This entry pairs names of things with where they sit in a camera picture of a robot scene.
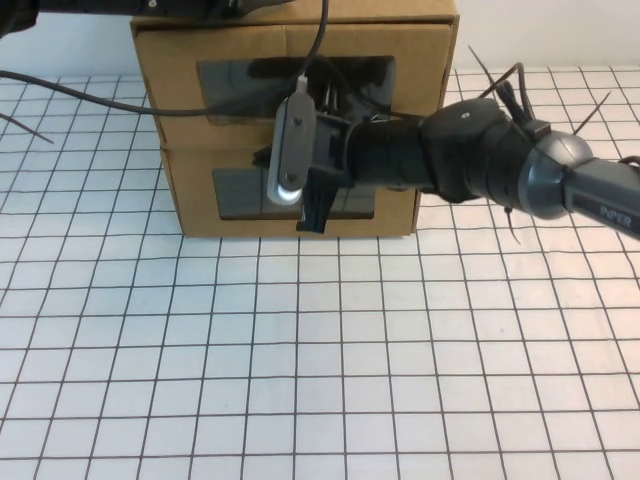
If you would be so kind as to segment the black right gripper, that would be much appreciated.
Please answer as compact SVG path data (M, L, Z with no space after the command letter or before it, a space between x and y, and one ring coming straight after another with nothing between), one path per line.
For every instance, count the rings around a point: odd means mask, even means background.
M316 114L314 150L307 183L302 190L302 215L296 230L323 234L334 204L337 187L353 187L347 160L349 135L354 125L337 116ZM272 146L253 153L255 167L269 167Z

